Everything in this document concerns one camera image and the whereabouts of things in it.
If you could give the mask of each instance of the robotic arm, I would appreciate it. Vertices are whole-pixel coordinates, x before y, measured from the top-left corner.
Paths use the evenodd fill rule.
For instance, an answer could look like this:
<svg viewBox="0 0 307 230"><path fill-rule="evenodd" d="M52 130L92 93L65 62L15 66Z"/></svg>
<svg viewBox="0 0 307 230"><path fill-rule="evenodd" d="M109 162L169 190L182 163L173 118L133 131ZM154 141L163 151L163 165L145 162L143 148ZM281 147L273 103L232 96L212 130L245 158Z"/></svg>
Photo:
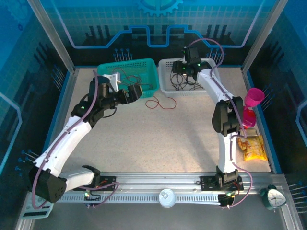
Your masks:
<svg viewBox="0 0 307 230"><path fill-rule="evenodd" d="M183 61L173 63L173 73L183 74L193 77L215 103L215 110L212 117L212 125L219 138L219 161L216 167L216 179L220 187L237 181L238 170L233 165L236 163L236 145L232 145L231 140L236 142L236 136L240 129L240 123L234 112L226 94L232 98L236 108L243 116L243 100L231 94L211 73L211 66L207 62L201 62L196 47L184 48Z"/></svg>
<svg viewBox="0 0 307 230"><path fill-rule="evenodd" d="M37 180L35 194L51 203L57 202L66 191L71 189L83 185L88 185L90 187L99 185L100 171L89 165L84 165L80 169L72 172L61 171L66 160L76 148L78 143L87 133L91 131L98 120L104 117L105 110L116 110L117 105L132 103L141 97L142 89L140 85L128 86L128 92L119 90L119 78L119 73L97 76L98 92L94 106L84 120L71 129L71 127L86 114L94 100L95 80L93 79L91 81L89 93L86 95L88 100L85 101L83 99L74 107L73 111L71 112L71 117L61 133L57 136L49 148L34 161L34 166L28 166L27 185L29 191L32 190L36 173L42 166L43 162L46 163L42 168L39 179Z"/></svg>

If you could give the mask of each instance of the yellow snack package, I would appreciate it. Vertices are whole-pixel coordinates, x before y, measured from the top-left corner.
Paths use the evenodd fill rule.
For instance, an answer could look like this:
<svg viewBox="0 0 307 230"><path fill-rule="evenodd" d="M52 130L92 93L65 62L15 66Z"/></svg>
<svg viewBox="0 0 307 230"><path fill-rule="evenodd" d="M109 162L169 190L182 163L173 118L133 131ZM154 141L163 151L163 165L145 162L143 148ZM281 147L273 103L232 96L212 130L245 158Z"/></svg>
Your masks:
<svg viewBox="0 0 307 230"><path fill-rule="evenodd" d="M238 138L238 145L243 150L244 161L262 160L267 161L268 158L264 151L263 137L247 137Z"/></svg>

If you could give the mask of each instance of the green alarm clock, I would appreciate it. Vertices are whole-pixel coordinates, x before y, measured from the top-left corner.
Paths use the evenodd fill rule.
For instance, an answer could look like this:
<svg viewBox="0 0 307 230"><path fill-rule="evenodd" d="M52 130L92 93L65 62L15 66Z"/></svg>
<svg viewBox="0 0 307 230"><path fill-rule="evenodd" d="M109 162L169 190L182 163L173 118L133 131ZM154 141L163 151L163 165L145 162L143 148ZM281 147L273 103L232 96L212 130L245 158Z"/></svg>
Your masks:
<svg viewBox="0 0 307 230"><path fill-rule="evenodd" d="M272 210L283 206L287 203L287 199L274 185L269 185L268 188L260 190L262 202L268 210Z"/></svg>

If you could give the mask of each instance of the white lid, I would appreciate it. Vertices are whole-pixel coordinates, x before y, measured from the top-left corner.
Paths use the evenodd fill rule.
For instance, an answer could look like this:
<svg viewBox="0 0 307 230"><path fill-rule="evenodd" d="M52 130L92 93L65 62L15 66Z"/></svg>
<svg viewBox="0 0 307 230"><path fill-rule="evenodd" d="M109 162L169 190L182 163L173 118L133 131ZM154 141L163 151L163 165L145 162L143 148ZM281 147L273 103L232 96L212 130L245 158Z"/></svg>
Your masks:
<svg viewBox="0 0 307 230"><path fill-rule="evenodd" d="M170 208L176 203L176 195L173 190L166 188L159 194L159 202L165 208Z"/></svg>

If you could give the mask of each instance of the blue wall panel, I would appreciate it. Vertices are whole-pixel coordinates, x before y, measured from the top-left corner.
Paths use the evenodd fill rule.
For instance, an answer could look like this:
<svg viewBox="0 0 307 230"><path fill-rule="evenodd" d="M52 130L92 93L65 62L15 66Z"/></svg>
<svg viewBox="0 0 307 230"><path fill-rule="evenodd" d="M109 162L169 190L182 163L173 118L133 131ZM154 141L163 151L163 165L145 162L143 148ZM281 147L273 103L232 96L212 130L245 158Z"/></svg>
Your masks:
<svg viewBox="0 0 307 230"><path fill-rule="evenodd" d="M152 58L158 63L162 58L180 57L181 48L200 37L222 44L227 53L225 64L241 65L274 3L275 0L43 1L76 65L110 62L115 49L120 48L129 48L134 59ZM208 43L196 46L203 57L210 48L217 48Z"/></svg>
<svg viewBox="0 0 307 230"><path fill-rule="evenodd" d="M306 1L289 0L250 68L284 173L306 172Z"/></svg>
<svg viewBox="0 0 307 230"><path fill-rule="evenodd" d="M41 153L67 70L25 0L0 3L0 42L0 229L4 230L14 229L26 192L21 170L27 160L21 152Z"/></svg>

